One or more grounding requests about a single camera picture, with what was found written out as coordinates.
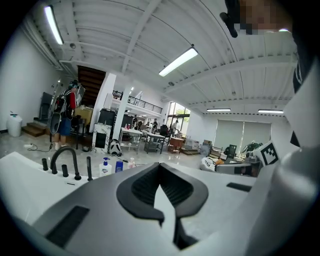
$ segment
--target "red clothing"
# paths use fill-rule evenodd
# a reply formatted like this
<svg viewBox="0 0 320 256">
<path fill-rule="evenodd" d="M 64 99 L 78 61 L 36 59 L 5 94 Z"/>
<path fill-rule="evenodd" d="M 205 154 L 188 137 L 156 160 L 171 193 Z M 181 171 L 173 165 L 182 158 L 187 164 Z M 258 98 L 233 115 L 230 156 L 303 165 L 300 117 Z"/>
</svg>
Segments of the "red clothing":
<svg viewBox="0 0 320 256">
<path fill-rule="evenodd" d="M 77 105 L 76 105 L 76 94 L 72 91 L 69 94 L 69 98 L 70 98 L 70 108 L 71 109 L 75 109 L 77 107 Z"/>
</svg>

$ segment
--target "cardboard box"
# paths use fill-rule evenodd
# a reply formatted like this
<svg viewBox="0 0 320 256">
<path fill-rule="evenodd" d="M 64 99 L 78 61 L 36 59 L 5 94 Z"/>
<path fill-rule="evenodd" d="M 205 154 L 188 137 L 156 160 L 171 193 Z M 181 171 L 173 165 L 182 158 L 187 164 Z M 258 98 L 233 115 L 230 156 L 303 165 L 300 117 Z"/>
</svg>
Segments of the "cardboard box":
<svg viewBox="0 0 320 256">
<path fill-rule="evenodd" d="M 194 141 L 192 142 L 192 149 L 193 149 L 193 150 L 197 150 L 198 147 L 199 147 L 199 141 L 194 140 Z"/>
<path fill-rule="evenodd" d="M 212 141 L 205 139 L 205 140 L 203 141 L 203 144 L 210 144 L 210 145 L 212 145 Z"/>
<path fill-rule="evenodd" d="M 74 116 L 80 115 L 82 119 L 85 119 L 84 125 L 88 125 L 91 122 L 91 117 L 93 113 L 92 108 L 85 108 L 81 109 L 80 107 L 77 107 L 74 112 Z"/>
</svg>

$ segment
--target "white ceiling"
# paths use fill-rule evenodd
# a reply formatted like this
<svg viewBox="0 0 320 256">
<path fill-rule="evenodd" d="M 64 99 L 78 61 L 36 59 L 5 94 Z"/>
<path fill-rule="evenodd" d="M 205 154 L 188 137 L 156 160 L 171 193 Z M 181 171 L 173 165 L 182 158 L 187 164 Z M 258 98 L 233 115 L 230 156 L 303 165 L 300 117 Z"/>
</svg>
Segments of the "white ceiling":
<svg viewBox="0 0 320 256">
<path fill-rule="evenodd" d="M 31 20 L 54 57 L 69 64 L 74 74 L 77 65 L 122 74 L 204 114 L 209 107 L 229 107 L 235 114 L 282 109 L 294 94 L 296 45 L 291 34 L 232 38 L 219 17 L 226 11 L 224 0 L 53 0 L 47 4 L 53 6 L 64 45 L 58 45 L 51 33 L 43 3 L 35 6 Z M 163 67 L 191 44 L 199 55 L 161 77 Z"/>
</svg>

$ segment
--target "spray bottle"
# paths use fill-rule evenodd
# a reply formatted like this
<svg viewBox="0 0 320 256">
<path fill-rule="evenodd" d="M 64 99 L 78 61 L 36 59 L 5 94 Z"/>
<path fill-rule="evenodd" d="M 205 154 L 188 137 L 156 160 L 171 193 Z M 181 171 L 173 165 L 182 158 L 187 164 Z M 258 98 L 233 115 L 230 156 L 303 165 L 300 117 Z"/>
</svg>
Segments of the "spray bottle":
<svg viewBox="0 0 320 256">
<path fill-rule="evenodd" d="M 100 177 L 112 174 L 112 165 L 107 162 L 110 158 L 104 157 L 103 159 L 104 162 L 99 164 Z"/>
</svg>

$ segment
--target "window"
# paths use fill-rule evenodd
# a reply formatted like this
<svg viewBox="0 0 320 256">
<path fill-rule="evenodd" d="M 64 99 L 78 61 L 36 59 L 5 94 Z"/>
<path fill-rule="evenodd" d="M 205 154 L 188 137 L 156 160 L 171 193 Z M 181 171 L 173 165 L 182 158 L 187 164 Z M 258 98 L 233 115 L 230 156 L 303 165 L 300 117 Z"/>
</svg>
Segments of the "window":
<svg viewBox="0 0 320 256">
<path fill-rule="evenodd" d="M 218 120 L 213 146 L 224 151 L 229 145 L 235 145 L 239 155 L 252 141 L 264 144 L 270 136 L 270 123 Z"/>
<path fill-rule="evenodd" d="M 170 128 L 172 124 L 178 121 L 176 129 L 179 130 L 183 135 L 187 134 L 189 118 L 191 111 L 184 106 L 176 102 L 170 103 L 169 115 L 166 121 L 166 126 Z"/>
</svg>

